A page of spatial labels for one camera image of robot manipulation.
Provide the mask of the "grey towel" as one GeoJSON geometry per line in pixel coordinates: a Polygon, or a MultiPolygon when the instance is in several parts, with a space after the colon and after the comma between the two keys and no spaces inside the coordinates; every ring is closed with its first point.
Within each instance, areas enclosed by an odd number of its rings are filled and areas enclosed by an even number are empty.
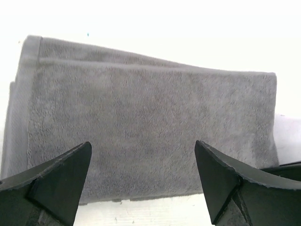
{"type": "Polygon", "coordinates": [[[197,194],[198,140],[255,168],[279,164],[276,92],[274,73],[28,36],[10,84],[1,176],[88,141],[81,203],[197,194]]]}

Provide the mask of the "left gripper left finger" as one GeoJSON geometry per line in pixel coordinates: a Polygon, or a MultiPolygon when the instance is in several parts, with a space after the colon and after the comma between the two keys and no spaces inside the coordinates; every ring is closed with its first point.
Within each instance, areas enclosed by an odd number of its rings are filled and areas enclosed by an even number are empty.
{"type": "Polygon", "coordinates": [[[2,226],[72,226],[91,160],[91,144],[0,181],[2,226]]]}

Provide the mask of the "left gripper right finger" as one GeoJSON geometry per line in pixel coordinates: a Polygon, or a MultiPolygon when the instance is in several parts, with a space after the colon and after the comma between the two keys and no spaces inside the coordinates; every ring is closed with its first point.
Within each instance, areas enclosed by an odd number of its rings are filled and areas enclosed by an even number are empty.
{"type": "Polygon", "coordinates": [[[214,226],[300,226],[300,162],[256,169],[203,141],[195,156],[214,226]]]}

